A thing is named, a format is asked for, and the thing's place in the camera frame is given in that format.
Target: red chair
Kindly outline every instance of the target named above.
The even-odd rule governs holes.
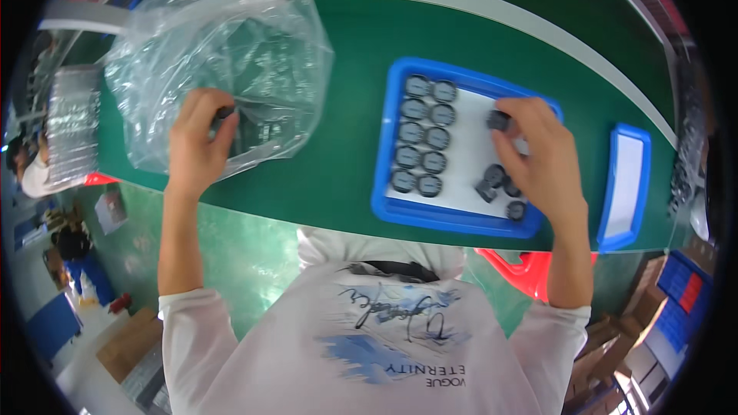
[[[85,180],[85,186],[96,186],[100,184],[110,183],[120,183],[120,180],[101,173],[97,173],[97,171],[87,175],[87,179]]]
[[[549,301],[546,282],[549,280],[550,252],[523,253],[520,254],[521,264],[510,264],[490,248],[475,248],[474,251],[486,258],[513,287],[534,299]],[[597,252],[593,252],[592,265],[596,259]]]

